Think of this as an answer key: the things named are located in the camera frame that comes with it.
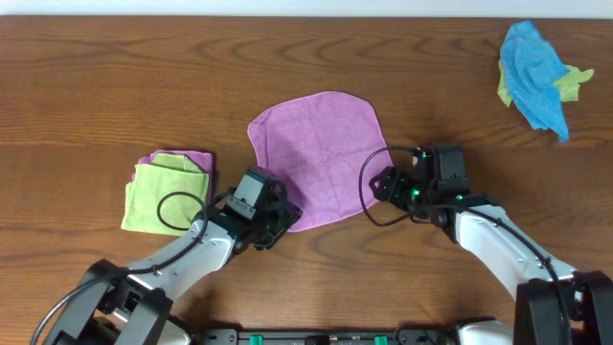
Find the purple microfiber cloth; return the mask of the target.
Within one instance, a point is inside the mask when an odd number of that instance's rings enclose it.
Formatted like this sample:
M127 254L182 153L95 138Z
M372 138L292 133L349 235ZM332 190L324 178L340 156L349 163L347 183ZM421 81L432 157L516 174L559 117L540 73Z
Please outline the purple microfiber cloth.
M303 232L376 204L369 182L393 165L375 113L354 95L326 91L279 103L247 128L258 165L284 181L303 214L289 230Z

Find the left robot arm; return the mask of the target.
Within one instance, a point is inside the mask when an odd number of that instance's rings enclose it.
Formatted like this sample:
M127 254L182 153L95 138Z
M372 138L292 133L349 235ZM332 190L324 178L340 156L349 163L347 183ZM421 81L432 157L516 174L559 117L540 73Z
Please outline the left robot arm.
M155 254L127 266L92 264L31 341L191 344L193 333L170 315L173 302L248 247L272 248L301 215L279 177L251 167L236 188L201 203L184 234Z

